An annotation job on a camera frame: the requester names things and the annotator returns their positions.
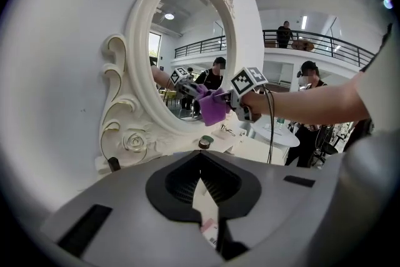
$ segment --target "white table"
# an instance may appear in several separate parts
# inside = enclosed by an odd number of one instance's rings
[[[255,140],[269,144],[271,141],[271,131],[264,128],[266,124],[271,124],[271,118],[267,115],[261,116],[259,120],[251,124],[251,129],[256,132],[254,137]],[[282,129],[274,130],[274,147],[279,148],[282,151],[283,159],[285,161],[287,153],[290,147],[296,147],[300,145],[300,141],[295,134],[290,132],[286,125],[282,126]]]

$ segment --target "purple cloth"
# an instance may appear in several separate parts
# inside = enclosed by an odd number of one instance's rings
[[[200,84],[197,87],[197,91],[199,95],[196,97],[196,100],[199,102],[204,124],[206,124],[206,126],[212,126],[224,120],[231,108],[225,101],[214,99],[215,95],[224,93],[224,90],[222,88],[208,90],[205,85]]]

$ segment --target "balcony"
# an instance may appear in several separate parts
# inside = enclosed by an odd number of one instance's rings
[[[278,44],[276,29],[262,31],[265,48],[294,49],[336,58],[362,68],[374,57],[373,53],[354,44],[306,31],[292,30],[293,39],[287,46]],[[225,36],[214,37],[175,49],[175,58],[226,50]]]

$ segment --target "white pillar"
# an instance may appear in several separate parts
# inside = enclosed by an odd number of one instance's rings
[[[299,70],[300,70],[300,64],[293,64],[292,82],[290,83],[290,91],[299,90],[299,79],[297,74]]]

